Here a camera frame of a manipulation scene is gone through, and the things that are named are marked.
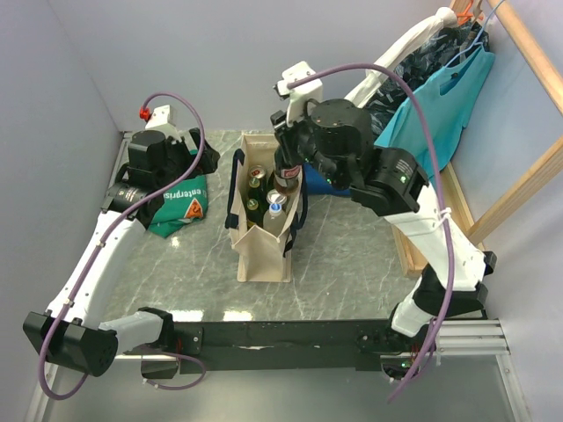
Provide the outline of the red cap cola bottle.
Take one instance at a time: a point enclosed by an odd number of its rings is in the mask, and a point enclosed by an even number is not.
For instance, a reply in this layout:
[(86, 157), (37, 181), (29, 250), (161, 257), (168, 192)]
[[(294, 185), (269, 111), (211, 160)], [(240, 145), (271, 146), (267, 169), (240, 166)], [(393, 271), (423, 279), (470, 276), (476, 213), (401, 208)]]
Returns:
[(301, 165), (288, 164), (278, 147), (274, 153), (274, 189), (283, 194), (292, 194), (299, 187)]

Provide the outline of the clear blue cap bottle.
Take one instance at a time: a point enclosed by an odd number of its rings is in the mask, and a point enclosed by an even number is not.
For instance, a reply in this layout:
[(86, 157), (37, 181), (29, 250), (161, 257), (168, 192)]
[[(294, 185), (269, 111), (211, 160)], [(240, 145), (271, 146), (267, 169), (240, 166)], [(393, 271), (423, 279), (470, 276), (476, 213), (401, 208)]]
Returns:
[(263, 229), (273, 236), (280, 236), (283, 232), (286, 215), (281, 205), (270, 204), (263, 217)]

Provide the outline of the beige canvas tote bag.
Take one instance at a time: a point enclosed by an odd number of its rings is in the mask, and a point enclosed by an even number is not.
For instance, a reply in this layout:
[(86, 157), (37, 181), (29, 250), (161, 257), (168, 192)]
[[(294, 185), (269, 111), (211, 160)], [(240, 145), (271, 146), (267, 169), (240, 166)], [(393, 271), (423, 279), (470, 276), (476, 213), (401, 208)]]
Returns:
[(251, 168), (260, 165), (271, 175), (277, 146), (273, 135), (244, 134), (233, 154), (225, 228), (230, 232), (231, 247), (238, 254), (240, 282), (289, 283), (292, 279), (291, 250), (307, 217), (304, 172), (298, 175), (297, 190), (289, 195), (289, 204), (282, 212), (279, 235), (252, 222), (246, 206)]

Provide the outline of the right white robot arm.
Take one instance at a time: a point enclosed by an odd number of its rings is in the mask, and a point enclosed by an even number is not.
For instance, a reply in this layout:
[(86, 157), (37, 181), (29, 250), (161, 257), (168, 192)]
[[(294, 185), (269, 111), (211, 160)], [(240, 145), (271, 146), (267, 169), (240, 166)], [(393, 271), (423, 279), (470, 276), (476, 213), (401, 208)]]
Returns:
[(428, 262), (415, 288), (396, 307), (385, 329), (390, 347), (405, 350), (420, 329), (438, 317), (449, 298), (448, 317), (484, 308), (483, 279), (496, 256), (481, 251), (442, 210), (426, 172), (404, 149), (374, 143), (368, 111), (345, 99), (306, 101), (304, 117), (288, 124), (278, 111), (270, 121), (280, 144), (275, 166), (285, 180), (309, 163), (335, 189), (396, 227)]

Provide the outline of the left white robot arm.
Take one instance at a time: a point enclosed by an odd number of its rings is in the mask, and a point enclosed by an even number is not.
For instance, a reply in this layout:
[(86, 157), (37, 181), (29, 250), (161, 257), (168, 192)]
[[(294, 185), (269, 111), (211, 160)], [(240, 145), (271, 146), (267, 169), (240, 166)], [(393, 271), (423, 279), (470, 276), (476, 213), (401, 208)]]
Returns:
[(113, 321), (104, 321), (103, 312), (128, 254), (164, 205), (168, 185), (180, 176), (216, 171), (219, 158), (197, 127), (186, 135), (154, 129), (133, 134), (128, 160), (106, 191), (91, 241), (75, 270), (46, 310), (29, 313), (23, 323), (40, 363), (99, 377), (117, 355), (137, 347), (177, 351), (178, 334), (169, 312), (144, 307)]

